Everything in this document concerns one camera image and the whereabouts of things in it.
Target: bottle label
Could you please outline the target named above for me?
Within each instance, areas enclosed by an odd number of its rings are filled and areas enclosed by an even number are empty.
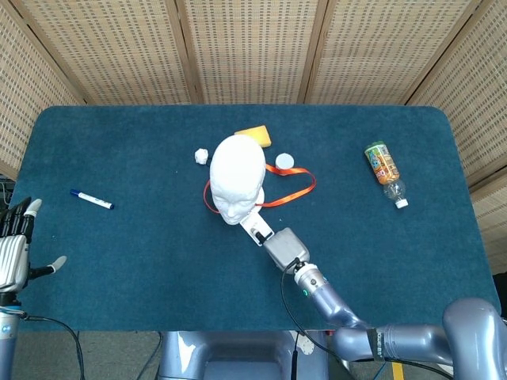
[[[371,146],[364,151],[364,154],[368,157],[377,180],[381,184],[388,184],[399,178],[398,168],[385,144]]]

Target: white bottle cap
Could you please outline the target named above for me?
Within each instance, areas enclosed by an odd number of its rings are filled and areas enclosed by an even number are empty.
[[[291,169],[294,167],[294,158],[287,153],[278,154],[278,156],[276,156],[275,166],[277,169]]]
[[[404,208],[409,205],[409,201],[406,199],[400,199],[395,202],[397,208]]]
[[[197,164],[206,165],[206,162],[208,161],[208,150],[202,148],[196,150],[194,158],[196,159]]]

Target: woven panel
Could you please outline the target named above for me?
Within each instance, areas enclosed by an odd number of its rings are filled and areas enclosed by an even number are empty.
[[[295,103],[316,0],[185,0],[207,103]]]
[[[189,103],[163,0],[23,3],[93,103]]]
[[[469,1],[340,0],[311,103],[399,104]]]
[[[0,165],[15,179],[40,112],[78,100],[2,5],[0,52]]]
[[[506,57],[507,1],[498,0],[460,37],[411,101],[445,111],[467,176],[487,171],[507,155]]]
[[[507,272],[507,185],[474,202],[491,271]]]

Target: yellow sponge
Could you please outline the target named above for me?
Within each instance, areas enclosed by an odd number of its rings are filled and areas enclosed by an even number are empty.
[[[265,125],[243,129],[242,131],[237,131],[234,134],[250,136],[252,139],[257,141],[259,145],[262,146],[263,148],[266,148],[267,146],[271,145],[271,139],[269,138],[269,133]]]

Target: plastic bottle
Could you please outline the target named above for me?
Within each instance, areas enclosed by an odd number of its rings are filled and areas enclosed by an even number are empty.
[[[390,200],[394,200],[397,208],[408,206],[405,199],[405,184],[399,179],[399,171],[393,161],[387,146],[383,141],[374,142],[364,150],[373,171],[383,185],[383,193]]]

